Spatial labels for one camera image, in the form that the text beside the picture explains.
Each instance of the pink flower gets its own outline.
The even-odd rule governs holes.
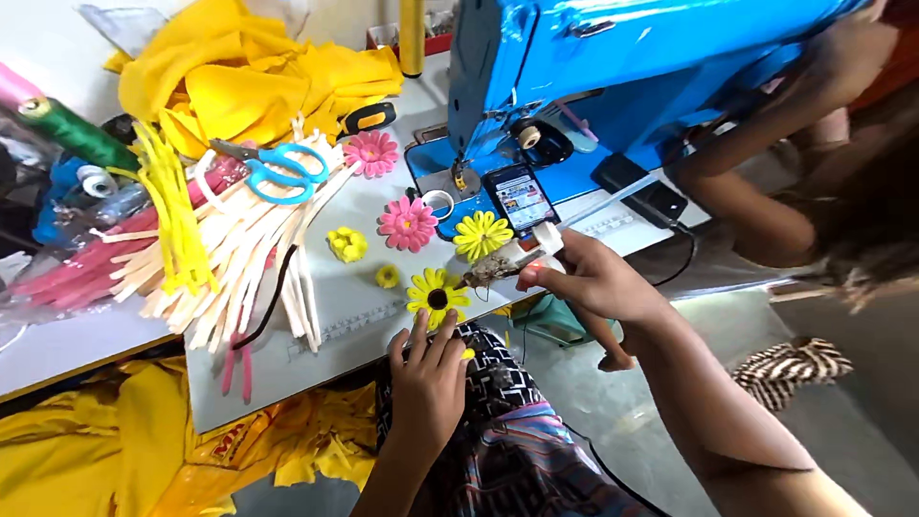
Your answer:
[[[351,167],[360,163],[354,171],[355,176],[362,173],[368,178],[379,178],[396,167],[399,153],[396,142],[390,142],[390,135],[379,130],[360,132],[352,136],[344,145],[345,164]]]
[[[398,201],[390,201],[388,207],[389,212],[380,216],[383,221],[380,233],[390,236],[386,239],[386,246],[400,250],[409,248],[417,253],[430,242],[435,233],[437,218],[431,215],[434,209],[425,206],[421,198],[409,203],[408,196],[402,196]]]

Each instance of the black cable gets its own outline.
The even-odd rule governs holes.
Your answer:
[[[284,276],[287,274],[287,267],[290,264],[290,258],[293,257],[294,251],[297,251],[297,245],[291,244],[288,248],[288,252],[284,255],[284,260],[281,261],[280,271],[278,272],[278,285],[275,286],[275,293],[271,295],[271,303],[268,304],[268,309],[265,315],[262,316],[262,322],[258,324],[258,328],[256,328],[252,334],[236,342],[233,345],[233,350],[239,350],[245,345],[255,341],[256,338],[262,335],[265,327],[268,326],[268,319],[271,317],[271,313],[274,312],[275,305],[278,304],[278,298],[281,296],[281,289],[284,287]]]
[[[527,310],[527,315],[524,316],[525,321],[523,322],[523,358],[520,360],[520,366],[523,366],[524,364],[527,363],[527,325],[529,325],[529,313],[533,312],[533,307],[535,307],[538,303],[539,302],[536,302],[535,304],[531,305],[529,307],[529,310]]]
[[[603,463],[603,460],[600,459],[600,454],[597,454],[597,453],[596,453],[596,449],[594,448],[594,441],[591,440],[589,436],[584,436],[584,435],[581,434],[580,432],[575,431],[574,428],[573,428],[572,426],[568,425],[567,422],[562,422],[562,423],[564,424],[564,426],[565,426],[566,428],[568,428],[568,431],[571,431],[571,432],[573,432],[574,434],[580,436],[582,440],[584,440],[585,442],[587,442],[587,445],[590,447],[590,454],[593,454],[593,455],[594,455],[594,459],[596,460],[597,463],[600,464],[600,468],[603,469],[603,472],[607,473],[607,476],[609,476],[609,478],[613,480],[613,483],[616,483],[620,488],[622,488],[623,490],[625,490],[625,492],[626,492],[627,494],[629,494],[633,499],[635,499],[636,501],[638,501],[638,502],[640,502],[641,504],[643,504],[645,508],[647,508],[648,510],[650,510],[650,511],[651,511],[652,513],[654,513],[655,515],[659,515],[660,517],[670,517],[670,514],[669,514],[669,513],[667,513],[666,511],[661,510],[661,509],[658,508],[656,505],[654,505],[654,503],[652,503],[652,502],[650,502],[649,500],[647,500],[647,499],[645,499],[644,497],[642,497],[641,494],[639,494],[639,493],[636,492],[635,490],[631,489],[631,487],[630,487],[629,485],[626,485],[625,483],[623,483],[621,479],[619,479],[615,474],[613,474],[613,473],[607,468],[607,464]]]
[[[674,230],[676,230],[677,232],[679,232],[679,233],[681,233],[681,234],[683,234],[683,235],[689,237],[689,256],[686,257],[686,262],[683,263],[683,266],[682,266],[679,270],[677,270],[676,273],[670,275],[669,277],[667,277],[667,278],[665,278],[665,279],[663,279],[663,280],[661,280],[661,281],[656,281],[655,283],[651,284],[653,287],[658,287],[658,286],[664,285],[665,283],[668,283],[669,281],[671,281],[671,280],[673,280],[674,278],[676,278],[676,277],[680,276],[681,274],[683,274],[683,271],[685,271],[686,268],[689,267],[689,264],[692,263],[692,259],[694,259],[694,258],[696,257],[696,251],[697,251],[697,246],[698,246],[698,244],[697,244],[697,242],[696,242],[696,235],[693,234],[693,233],[689,230],[689,228],[686,227],[685,224],[680,223],[680,222],[678,222],[678,221],[676,222],[676,224],[674,224],[673,226],[671,226],[671,228],[674,229]]]

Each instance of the scissor blade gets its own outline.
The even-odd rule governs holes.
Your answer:
[[[221,140],[220,138],[211,138],[210,146],[217,151],[224,153],[225,155],[230,155],[236,158],[237,160],[245,161],[258,158],[258,153],[255,149],[242,147],[239,144],[227,142],[226,140]]]

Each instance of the yellow pole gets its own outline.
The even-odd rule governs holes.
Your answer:
[[[406,77],[418,77],[425,68],[425,0],[402,0],[399,65]]]

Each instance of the hand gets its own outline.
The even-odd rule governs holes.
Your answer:
[[[829,110],[861,95],[880,74],[897,42],[897,29],[874,21],[874,11],[857,11],[815,36],[802,58],[807,67],[788,95],[803,95]]]
[[[646,320],[669,307],[657,290],[600,241],[566,229],[562,242],[565,247],[558,257],[571,265],[571,274],[526,267],[520,271],[517,289],[545,287],[598,316],[625,322]]]
[[[460,422],[466,403],[466,344],[451,339],[457,312],[447,311],[431,346],[427,346],[425,309],[418,311],[412,329],[412,350],[403,363],[402,349],[409,332],[403,329],[390,341],[392,371],[392,431],[412,445],[412,454],[434,463]]]

